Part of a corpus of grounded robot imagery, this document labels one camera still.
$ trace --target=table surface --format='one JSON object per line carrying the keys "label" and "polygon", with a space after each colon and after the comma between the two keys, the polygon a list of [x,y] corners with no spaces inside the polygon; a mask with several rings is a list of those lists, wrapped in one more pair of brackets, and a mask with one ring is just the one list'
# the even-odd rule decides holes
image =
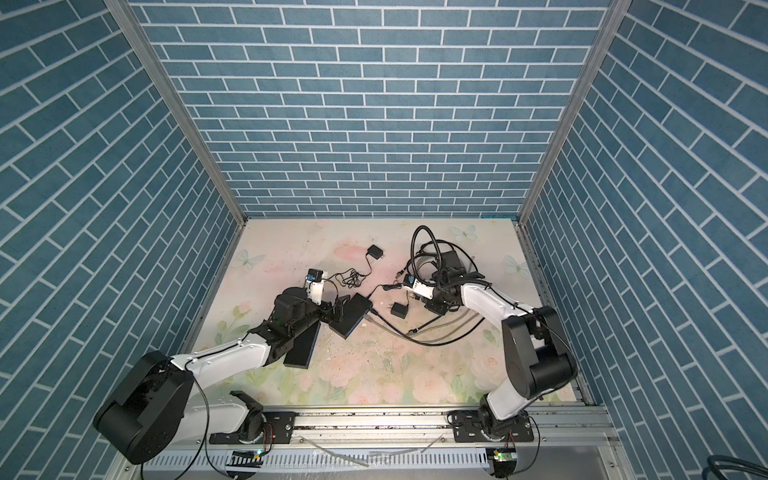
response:
{"label": "table surface", "polygon": [[[374,286],[391,283],[405,266],[411,236],[421,224],[438,239],[464,248],[498,291],[541,305],[510,220],[249,220],[194,349],[236,339],[259,325],[270,314],[276,295],[289,286],[303,286],[309,268],[335,273],[354,267],[367,273],[365,254],[371,244],[382,248],[384,257],[371,260],[372,273],[353,292],[367,296]],[[421,233],[417,245],[428,240]],[[340,291],[342,295],[349,292]],[[333,287],[326,286],[324,299],[335,295]],[[407,302],[405,290],[378,288],[371,300],[403,331],[434,318],[413,299],[405,319],[390,314],[394,302]],[[464,310],[447,314],[439,323]],[[417,338],[436,338],[442,334],[432,334],[439,331]],[[397,338],[363,319],[346,340],[323,324],[308,369],[285,367],[278,361],[231,376],[211,386],[207,394],[225,396],[240,389],[267,406],[476,403],[505,375],[502,335],[488,322],[457,343],[427,347]],[[574,400],[570,386],[545,397],[549,402]]]}

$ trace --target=metal corner post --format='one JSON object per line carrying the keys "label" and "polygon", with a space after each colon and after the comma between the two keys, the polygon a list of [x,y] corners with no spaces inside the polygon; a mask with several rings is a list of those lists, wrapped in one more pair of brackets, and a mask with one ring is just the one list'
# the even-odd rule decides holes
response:
{"label": "metal corner post", "polygon": [[168,73],[165,71],[165,67],[163,67],[163,63],[157,56],[157,52],[152,47],[149,37],[147,37],[147,33],[139,24],[138,18],[128,4],[128,1],[104,0],[104,3],[107,5],[107,8],[109,8],[109,12],[114,17],[120,30],[122,30],[128,43],[134,49],[134,53],[144,66],[144,70],[147,71],[147,74],[157,88],[157,91],[160,92],[168,110],[176,119],[185,138],[190,142],[190,146],[197,154],[197,158],[200,160],[203,167],[205,167],[216,190],[218,190],[224,203],[227,205],[227,208],[229,208],[230,212],[235,217],[238,226],[244,226],[246,215],[243,212],[243,209],[240,208],[240,204],[237,202],[237,198],[235,198],[232,190],[227,184],[227,180],[224,178],[224,175],[222,175],[218,165],[216,165],[214,156],[208,149],[203,136],[194,124],[187,108],[184,106],[184,101],[181,100],[181,96],[176,90],[174,83],[170,80]]}
{"label": "metal corner post", "polygon": [[558,160],[558,155],[565,144],[565,139],[571,132],[576,116],[581,110],[592,82],[598,76],[598,70],[605,59],[608,47],[611,46],[611,42],[614,40],[614,36],[619,29],[619,25],[621,25],[621,21],[624,19],[624,14],[629,9],[630,3],[632,3],[632,0],[613,0],[611,6],[605,12],[600,30],[594,40],[594,45],[592,45],[589,55],[584,61],[584,67],[581,69],[581,74],[578,80],[576,80],[571,96],[568,98],[568,103],[565,105],[563,115],[558,122],[558,127],[555,129],[554,134],[552,134],[552,139],[547,146],[547,150],[544,152],[541,164],[539,164],[536,174],[533,176],[528,194],[525,195],[522,207],[520,208],[520,214],[518,215],[518,222],[520,224],[525,224],[533,212],[536,200],[538,200],[541,191],[544,189],[547,178],[550,172],[552,172],[552,168],[554,168],[554,163]]}

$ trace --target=brick wallpaper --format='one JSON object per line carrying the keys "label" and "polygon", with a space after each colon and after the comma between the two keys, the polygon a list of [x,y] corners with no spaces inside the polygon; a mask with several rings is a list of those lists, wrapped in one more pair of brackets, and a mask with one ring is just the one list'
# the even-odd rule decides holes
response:
{"label": "brick wallpaper", "polygon": [[518,212],[608,0],[257,3],[131,3],[250,216],[477,217]]}
{"label": "brick wallpaper", "polygon": [[101,0],[0,1],[0,72],[0,478],[103,478],[93,415],[235,225]]}
{"label": "brick wallpaper", "polygon": [[638,478],[768,463],[767,25],[634,0],[529,224]]}

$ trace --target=power adapter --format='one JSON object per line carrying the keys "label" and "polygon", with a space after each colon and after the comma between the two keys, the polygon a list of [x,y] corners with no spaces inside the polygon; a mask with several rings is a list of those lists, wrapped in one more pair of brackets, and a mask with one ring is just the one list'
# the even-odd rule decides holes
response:
{"label": "power adapter", "polygon": [[390,310],[392,315],[404,319],[408,315],[408,306],[395,302]]}
{"label": "power adapter", "polygon": [[378,260],[384,256],[384,250],[378,248],[376,245],[371,245],[368,247],[368,255],[373,257],[374,260]]}

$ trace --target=black mounting plate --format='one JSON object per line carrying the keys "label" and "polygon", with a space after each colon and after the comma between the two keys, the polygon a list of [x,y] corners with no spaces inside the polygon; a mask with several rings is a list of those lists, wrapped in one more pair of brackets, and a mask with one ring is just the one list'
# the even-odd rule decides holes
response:
{"label": "black mounting plate", "polygon": [[[272,425],[272,443],[277,445],[290,443],[291,435],[293,435],[293,422],[296,421],[296,413],[264,412],[264,417],[266,418],[266,423]],[[237,433],[212,433],[208,443],[211,445],[248,445],[240,443]]]}
{"label": "black mounting plate", "polygon": [[[453,410],[449,413],[453,427],[453,440],[457,443],[503,442],[506,439],[492,439],[483,431],[477,410]],[[533,442],[531,421],[526,415],[519,415],[511,425],[510,431],[515,442]]]}

